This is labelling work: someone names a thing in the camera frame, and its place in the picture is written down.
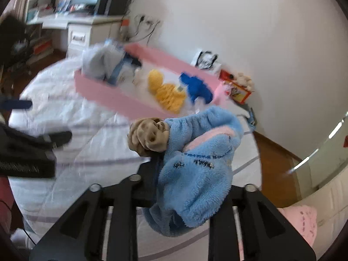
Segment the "light blue fleece headband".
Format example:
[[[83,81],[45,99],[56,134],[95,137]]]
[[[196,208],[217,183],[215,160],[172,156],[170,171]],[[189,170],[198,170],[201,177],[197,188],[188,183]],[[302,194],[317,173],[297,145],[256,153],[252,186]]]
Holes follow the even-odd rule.
[[[155,232],[176,237],[203,225],[221,207],[244,131],[236,115],[217,106],[165,123],[169,141],[156,202],[143,215]]]

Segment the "beige scrunchie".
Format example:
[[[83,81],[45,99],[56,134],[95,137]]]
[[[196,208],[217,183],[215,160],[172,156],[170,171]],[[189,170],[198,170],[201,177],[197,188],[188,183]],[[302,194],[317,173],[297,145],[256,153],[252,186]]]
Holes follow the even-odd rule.
[[[169,133],[169,124],[159,118],[138,119],[130,125],[127,135],[128,147],[140,157],[165,152]]]

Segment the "yellow knitted scrunchie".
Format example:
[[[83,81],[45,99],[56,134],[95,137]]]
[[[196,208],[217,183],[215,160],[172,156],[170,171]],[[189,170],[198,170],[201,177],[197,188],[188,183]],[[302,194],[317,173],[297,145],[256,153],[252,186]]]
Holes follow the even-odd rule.
[[[180,113],[186,100],[184,88],[173,83],[164,83],[164,75],[159,70],[148,73],[147,88],[163,109],[173,114]]]

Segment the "royal blue knitted scrunchie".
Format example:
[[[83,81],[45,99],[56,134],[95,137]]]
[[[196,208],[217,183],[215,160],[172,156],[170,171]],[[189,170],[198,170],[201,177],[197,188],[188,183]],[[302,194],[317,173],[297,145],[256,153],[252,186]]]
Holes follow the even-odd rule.
[[[197,76],[189,76],[186,73],[180,75],[180,82],[186,85],[187,92],[192,104],[197,98],[203,98],[205,104],[209,104],[213,100],[213,93],[210,88]]]

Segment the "pink bedding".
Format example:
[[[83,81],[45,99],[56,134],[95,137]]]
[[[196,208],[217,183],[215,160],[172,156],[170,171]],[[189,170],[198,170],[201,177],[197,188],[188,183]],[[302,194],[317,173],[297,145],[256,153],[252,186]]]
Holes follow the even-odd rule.
[[[278,208],[278,211],[292,224],[312,247],[317,236],[317,210],[307,205]]]

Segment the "black office chair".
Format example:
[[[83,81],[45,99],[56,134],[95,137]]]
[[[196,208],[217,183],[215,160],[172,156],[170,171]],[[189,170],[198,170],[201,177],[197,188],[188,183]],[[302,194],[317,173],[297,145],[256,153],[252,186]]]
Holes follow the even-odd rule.
[[[26,24],[13,14],[1,16],[1,92],[14,95],[14,82],[31,74],[28,60],[32,55]]]

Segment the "white desk with drawers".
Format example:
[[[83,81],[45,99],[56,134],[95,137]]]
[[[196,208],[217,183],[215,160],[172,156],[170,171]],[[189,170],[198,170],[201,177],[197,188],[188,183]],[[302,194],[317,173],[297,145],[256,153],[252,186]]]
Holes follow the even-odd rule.
[[[66,45],[66,57],[79,56],[94,44],[106,40],[116,40],[124,16],[84,15],[84,14],[52,14],[34,18],[27,25],[40,25],[46,30],[67,31],[62,39]]]

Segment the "pink cardboard box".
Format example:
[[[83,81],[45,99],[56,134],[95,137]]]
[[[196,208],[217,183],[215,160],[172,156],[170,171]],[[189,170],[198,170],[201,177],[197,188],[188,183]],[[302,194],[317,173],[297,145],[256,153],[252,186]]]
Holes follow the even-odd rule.
[[[164,83],[179,85],[179,77],[183,72],[190,76],[197,76],[213,92],[212,104],[222,107],[225,105],[224,89],[216,76],[199,70],[165,52],[138,43],[126,45],[125,50],[139,58],[143,63],[135,83],[132,83],[132,77],[129,76],[125,78],[124,82],[113,86],[100,80],[88,78],[81,74],[81,70],[77,70],[74,73],[76,92],[85,99],[96,102],[130,120],[148,117],[160,119],[183,117],[193,112],[189,99],[185,100],[178,114],[173,114],[161,107],[155,96],[151,95],[147,89],[147,75],[150,70],[157,69],[163,73]]]

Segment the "orange capped bottle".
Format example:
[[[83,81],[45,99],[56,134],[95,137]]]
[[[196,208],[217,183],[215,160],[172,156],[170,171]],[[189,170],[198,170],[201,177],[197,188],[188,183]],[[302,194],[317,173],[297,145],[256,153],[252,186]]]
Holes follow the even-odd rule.
[[[121,42],[127,41],[128,35],[129,35],[129,25],[130,25],[130,20],[125,19],[122,20],[119,28],[119,40]]]

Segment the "red storage box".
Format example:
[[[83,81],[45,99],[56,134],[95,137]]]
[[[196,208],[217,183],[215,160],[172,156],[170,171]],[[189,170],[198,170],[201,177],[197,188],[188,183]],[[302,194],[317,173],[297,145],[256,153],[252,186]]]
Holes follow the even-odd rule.
[[[249,92],[246,89],[244,89],[243,87],[237,85],[234,83],[236,74],[232,74],[226,70],[221,70],[220,75],[219,75],[219,79],[222,82],[231,82],[233,85],[232,88],[232,92],[231,92],[231,96],[230,98],[232,100],[234,100],[235,102],[239,103],[239,104],[244,104],[247,100],[247,98],[253,93],[253,92]]]

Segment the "small pink white plush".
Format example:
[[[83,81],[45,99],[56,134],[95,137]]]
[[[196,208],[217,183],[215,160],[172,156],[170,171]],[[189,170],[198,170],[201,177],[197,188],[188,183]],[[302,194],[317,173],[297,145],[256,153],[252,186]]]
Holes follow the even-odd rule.
[[[231,82],[223,82],[221,86],[221,100],[227,100],[231,96],[233,85]]]

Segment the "cream plush toy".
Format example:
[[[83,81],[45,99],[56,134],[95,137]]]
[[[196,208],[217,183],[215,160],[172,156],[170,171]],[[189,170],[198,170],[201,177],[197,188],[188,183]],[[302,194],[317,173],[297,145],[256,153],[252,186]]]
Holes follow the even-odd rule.
[[[254,91],[254,83],[251,80],[251,78],[247,75],[244,75],[241,72],[237,73],[235,80],[234,80],[234,83],[243,87],[244,89],[246,89],[249,92]]]

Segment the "white shopping bag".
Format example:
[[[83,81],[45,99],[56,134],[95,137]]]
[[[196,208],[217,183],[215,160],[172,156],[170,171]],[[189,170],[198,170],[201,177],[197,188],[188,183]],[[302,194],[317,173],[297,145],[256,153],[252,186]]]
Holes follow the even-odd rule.
[[[198,50],[191,61],[191,66],[204,70],[210,74],[216,74],[221,70],[222,64],[218,61],[218,54],[212,51]]]

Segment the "wall power outlet strip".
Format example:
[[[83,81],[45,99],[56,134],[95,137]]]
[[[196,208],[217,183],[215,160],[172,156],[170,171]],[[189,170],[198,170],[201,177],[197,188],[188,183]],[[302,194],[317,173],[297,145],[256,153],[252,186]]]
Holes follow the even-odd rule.
[[[152,29],[155,25],[159,25],[162,20],[149,15],[138,14],[134,17],[134,22],[137,29],[145,27],[149,30]]]

